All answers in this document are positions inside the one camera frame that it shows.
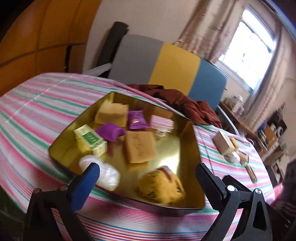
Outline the white plastic bag ball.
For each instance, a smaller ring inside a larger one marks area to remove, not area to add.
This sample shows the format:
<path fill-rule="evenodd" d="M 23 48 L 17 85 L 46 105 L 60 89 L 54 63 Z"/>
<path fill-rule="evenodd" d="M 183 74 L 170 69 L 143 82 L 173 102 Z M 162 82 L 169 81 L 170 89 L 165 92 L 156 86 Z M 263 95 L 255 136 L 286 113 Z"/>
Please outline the white plastic bag ball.
<path fill-rule="evenodd" d="M 81 171 L 85 171 L 91 164 L 95 163 L 99 166 L 100 174 L 96 181 L 96 185 L 108 190 L 114 191 L 120 182 L 120 173 L 109 163 L 104 163 L 103 160 L 94 155 L 86 155 L 79 160 L 79 167 Z"/>

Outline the cream cardboard box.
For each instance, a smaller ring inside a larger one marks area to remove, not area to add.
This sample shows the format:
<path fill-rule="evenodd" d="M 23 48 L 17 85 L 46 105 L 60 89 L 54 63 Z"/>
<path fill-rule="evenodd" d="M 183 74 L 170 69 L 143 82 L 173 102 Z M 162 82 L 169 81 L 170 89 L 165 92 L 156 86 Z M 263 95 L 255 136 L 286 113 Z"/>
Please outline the cream cardboard box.
<path fill-rule="evenodd" d="M 230 138 L 221 131 L 217 132 L 213 138 L 213 142 L 222 156 L 230 155 L 235 151 L 235 147 Z"/>

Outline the green tea box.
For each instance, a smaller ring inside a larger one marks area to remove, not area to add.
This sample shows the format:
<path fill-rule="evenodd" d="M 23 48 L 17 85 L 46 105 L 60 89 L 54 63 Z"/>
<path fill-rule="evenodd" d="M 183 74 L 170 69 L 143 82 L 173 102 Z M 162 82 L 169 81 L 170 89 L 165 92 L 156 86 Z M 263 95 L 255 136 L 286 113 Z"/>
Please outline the green tea box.
<path fill-rule="evenodd" d="M 88 125 L 75 129 L 74 136 L 78 150 L 84 155 L 100 157 L 107 152 L 107 141 Z"/>

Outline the yellow knit sock bundle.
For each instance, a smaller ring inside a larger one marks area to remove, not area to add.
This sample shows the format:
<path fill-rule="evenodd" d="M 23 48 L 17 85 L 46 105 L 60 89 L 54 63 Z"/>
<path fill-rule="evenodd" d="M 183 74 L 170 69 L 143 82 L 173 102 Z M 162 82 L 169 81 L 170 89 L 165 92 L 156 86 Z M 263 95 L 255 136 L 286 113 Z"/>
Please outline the yellow knit sock bundle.
<path fill-rule="evenodd" d="M 168 166 L 144 174 L 137 187 L 142 196 L 161 205 L 179 202 L 186 195 L 182 182 Z"/>

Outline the purple snack pouch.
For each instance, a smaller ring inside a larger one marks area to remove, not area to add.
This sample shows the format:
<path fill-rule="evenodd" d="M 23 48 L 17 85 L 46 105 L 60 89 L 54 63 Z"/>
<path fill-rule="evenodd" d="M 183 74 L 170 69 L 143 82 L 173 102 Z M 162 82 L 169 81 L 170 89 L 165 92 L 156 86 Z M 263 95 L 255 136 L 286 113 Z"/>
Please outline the purple snack pouch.
<path fill-rule="evenodd" d="M 105 123 L 95 132 L 109 142 L 116 142 L 118 137 L 125 135 L 125 129 L 114 123 Z"/>

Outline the large yellow sponge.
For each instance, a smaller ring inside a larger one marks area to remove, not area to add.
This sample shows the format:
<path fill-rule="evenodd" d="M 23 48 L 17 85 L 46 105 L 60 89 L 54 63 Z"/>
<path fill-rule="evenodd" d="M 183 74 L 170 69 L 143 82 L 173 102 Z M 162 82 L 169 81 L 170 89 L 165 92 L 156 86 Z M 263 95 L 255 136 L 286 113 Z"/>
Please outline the large yellow sponge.
<path fill-rule="evenodd" d="M 127 131 L 125 133 L 125 151 L 131 164 L 153 160 L 156 157 L 154 134 L 148 131 Z"/>

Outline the small yellow sponge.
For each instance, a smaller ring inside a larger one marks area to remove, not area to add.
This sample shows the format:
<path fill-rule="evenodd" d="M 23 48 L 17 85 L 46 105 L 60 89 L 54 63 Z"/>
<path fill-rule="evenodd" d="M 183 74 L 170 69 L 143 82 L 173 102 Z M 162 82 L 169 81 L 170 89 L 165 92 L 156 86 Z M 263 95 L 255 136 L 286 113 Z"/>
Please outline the small yellow sponge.
<path fill-rule="evenodd" d="M 128 111 L 128 104 L 113 103 L 105 100 L 99 107 L 94 122 L 99 125 L 113 123 L 120 128 L 125 128 L 127 125 Z"/>

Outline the purple packet with label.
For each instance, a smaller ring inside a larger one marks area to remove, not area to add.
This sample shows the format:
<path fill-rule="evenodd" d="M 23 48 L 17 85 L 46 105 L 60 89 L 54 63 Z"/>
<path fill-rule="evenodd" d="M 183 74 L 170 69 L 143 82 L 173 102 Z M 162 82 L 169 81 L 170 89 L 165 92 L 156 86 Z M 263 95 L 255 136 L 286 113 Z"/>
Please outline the purple packet with label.
<path fill-rule="evenodd" d="M 128 124 L 130 130 L 145 129 L 149 127 L 144 119 L 142 110 L 130 110 L 128 112 Z"/>

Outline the gold metal tray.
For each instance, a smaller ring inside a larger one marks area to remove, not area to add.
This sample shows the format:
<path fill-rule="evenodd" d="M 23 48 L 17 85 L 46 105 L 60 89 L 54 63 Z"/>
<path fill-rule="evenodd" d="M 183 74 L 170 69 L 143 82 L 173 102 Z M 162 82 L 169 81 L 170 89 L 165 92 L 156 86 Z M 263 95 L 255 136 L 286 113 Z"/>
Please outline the gold metal tray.
<path fill-rule="evenodd" d="M 113 195 L 144 211 L 184 216 L 205 205 L 191 121 L 130 96 L 111 92 L 93 103 L 56 138 L 49 154 L 77 175 L 91 162 L 113 167 Z"/>

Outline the dark red cloth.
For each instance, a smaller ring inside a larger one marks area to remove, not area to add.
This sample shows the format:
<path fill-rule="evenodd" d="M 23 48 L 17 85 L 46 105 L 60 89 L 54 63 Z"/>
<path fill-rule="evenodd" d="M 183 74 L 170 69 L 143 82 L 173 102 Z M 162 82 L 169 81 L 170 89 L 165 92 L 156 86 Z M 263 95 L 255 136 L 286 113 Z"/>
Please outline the dark red cloth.
<path fill-rule="evenodd" d="M 222 122 L 206 101 L 195 101 L 176 89 L 165 89 L 162 85 L 129 84 L 128 86 L 165 101 L 168 106 L 184 114 L 195 124 L 222 128 Z"/>

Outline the striped tablecloth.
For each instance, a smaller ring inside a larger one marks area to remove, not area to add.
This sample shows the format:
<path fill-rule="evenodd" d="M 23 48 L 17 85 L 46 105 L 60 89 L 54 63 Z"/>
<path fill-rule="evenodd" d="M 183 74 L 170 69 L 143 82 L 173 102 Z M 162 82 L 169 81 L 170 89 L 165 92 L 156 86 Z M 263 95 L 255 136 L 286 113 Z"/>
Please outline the striped tablecloth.
<path fill-rule="evenodd" d="M 74 73 L 43 73 L 1 97 L 1 187 L 21 211 L 27 211 L 35 188 L 55 190 L 70 182 L 48 149 L 76 117 L 112 91 L 162 105 L 117 81 Z M 95 188 L 78 217 L 94 240 L 200 240 L 217 214 L 206 203 L 183 217 L 158 216 Z"/>

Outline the white carton on desk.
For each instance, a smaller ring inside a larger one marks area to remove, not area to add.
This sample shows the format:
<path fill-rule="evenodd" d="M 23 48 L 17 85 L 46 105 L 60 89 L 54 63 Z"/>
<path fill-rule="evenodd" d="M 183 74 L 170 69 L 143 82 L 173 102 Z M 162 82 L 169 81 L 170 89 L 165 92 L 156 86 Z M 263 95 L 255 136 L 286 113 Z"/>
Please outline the white carton on desk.
<path fill-rule="evenodd" d="M 231 106 L 231 111 L 233 113 L 237 113 L 238 109 L 241 107 L 243 102 L 243 97 L 241 95 L 235 95 L 232 97 L 230 106 Z"/>

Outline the patterned curtain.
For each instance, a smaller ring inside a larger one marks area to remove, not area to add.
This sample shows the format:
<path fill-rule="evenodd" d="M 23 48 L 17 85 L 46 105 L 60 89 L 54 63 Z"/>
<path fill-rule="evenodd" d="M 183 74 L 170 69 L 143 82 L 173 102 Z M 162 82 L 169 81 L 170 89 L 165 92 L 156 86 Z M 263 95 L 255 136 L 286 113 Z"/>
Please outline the patterned curtain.
<path fill-rule="evenodd" d="M 200 1 L 174 45 L 216 63 L 228 49 L 244 9 L 243 1 Z"/>

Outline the wooden wardrobe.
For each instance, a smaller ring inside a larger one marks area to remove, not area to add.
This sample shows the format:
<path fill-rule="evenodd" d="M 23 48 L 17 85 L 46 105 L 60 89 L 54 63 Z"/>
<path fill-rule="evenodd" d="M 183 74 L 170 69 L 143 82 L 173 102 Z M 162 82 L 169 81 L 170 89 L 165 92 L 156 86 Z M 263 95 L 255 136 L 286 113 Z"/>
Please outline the wooden wardrobe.
<path fill-rule="evenodd" d="M 47 72 L 81 73 L 101 1 L 33 1 L 1 40 L 1 94 Z"/>

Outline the black rolled mat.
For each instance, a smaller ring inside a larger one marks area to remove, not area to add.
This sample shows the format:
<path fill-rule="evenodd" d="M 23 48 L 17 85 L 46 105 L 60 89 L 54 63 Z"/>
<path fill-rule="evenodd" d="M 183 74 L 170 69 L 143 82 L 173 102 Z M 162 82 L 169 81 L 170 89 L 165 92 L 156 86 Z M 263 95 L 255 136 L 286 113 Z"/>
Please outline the black rolled mat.
<path fill-rule="evenodd" d="M 97 60 L 97 66 L 113 62 L 119 44 L 124 35 L 127 34 L 129 30 L 128 28 L 129 26 L 126 23 L 114 22 L 114 24 L 108 31 L 105 42 L 101 48 Z"/>

